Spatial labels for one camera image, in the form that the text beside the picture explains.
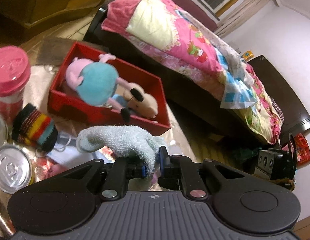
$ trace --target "can lid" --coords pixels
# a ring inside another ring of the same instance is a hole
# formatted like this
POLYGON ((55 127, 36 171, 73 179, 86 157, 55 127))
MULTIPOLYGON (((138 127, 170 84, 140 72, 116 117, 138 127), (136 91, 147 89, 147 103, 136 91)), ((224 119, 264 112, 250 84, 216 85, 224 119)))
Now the can lid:
POLYGON ((16 46, 0 48, 0 97, 10 96, 28 82, 31 66, 26 52, 16 46))
POLYGON ((31 161, 12 144, 0 147, 0 188, 13 194, 31 181, 31 161))

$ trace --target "open red box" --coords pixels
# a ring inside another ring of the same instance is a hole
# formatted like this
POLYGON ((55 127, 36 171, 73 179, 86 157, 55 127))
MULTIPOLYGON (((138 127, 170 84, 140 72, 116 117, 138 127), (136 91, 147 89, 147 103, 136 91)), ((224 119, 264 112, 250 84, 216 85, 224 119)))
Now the open red box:
MULTIPOLYGON (((63 92, 62 84, 65 81, 65 72, 69 64, 73 61, 73 58, 89 58, 93 61, 99 61, 98 56, 104 53, 81 43, 74 43, 49 89, 47 107, 49 113, 91 125, 127 125, 122 120, 119 111, 90 106, 80 98, 66 95, 63 92)), ((166 99, 161 79, 119 58, 109 60, 108 63, 117 69, 121 78, 124 78, 128 82, 139 84, 145 90, 145 93, 151 94, 157 100, 158 115, 154 119, 148 120, 131 115, 129 125, 142 127, 154 136, 162 135, 169 130, 170 125, 166 109, 166 99)))

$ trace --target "clear plastic cup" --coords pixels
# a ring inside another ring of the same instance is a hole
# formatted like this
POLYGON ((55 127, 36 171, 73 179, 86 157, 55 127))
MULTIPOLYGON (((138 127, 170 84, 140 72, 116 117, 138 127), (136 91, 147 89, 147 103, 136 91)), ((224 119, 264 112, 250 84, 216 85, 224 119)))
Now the clear plastic cup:
POLYGON ((30 76, 31 66, 23 49, 0 48, 0 113, 8 125, 23 108, 24 87, 30 76))

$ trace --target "plush toy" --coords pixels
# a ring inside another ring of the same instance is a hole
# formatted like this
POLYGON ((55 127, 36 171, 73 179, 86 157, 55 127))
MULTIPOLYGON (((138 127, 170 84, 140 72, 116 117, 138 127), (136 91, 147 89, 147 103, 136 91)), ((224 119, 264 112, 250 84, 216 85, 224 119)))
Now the plush toy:
POLYGON ((123 98, 127 101, 127 107, 139 113, 144 118, 154 118, 158 114, 156 99, 150 94, 145 94, 145 91, 140 85, 136 83, 129 84, 143 95, 144 100, 141 102, 137 101, 128 90, 125 90, 123 98))
POLYGON ((146 130, 132 125, 93 126, 82 130, 76 140, 76 148, 80 153, 95 152, 107 146, 117 157, 138 156, 145 161, 149 176, 162 145, 166 146, 163 137, 152 136, 146 130))
POLYGON ((69 87, 77 91, 79 97, 87 104, 99 107, 111 105, 120 111, 124 121, 128 123, 130 120, 128 108, 112 98, 117 84, 130 91, 139 102, 143 101, 143 96, 126 80, 119 77, 114 66, 106 63, 106 61, 115 58, 111 54, 100 54, 99 62, 75 58, 66 70, 66 82, 69 87))

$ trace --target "teal plush body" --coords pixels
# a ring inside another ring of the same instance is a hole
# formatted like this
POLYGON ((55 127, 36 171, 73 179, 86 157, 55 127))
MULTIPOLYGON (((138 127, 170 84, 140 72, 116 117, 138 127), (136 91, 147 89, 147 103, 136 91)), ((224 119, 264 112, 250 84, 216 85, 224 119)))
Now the teal plush body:
POLYGON ((117 70, 110 64, 93 62, 82 69, 83 82, 76 87, 80 98, 89 105, 102 106, 115 94, 117 70))

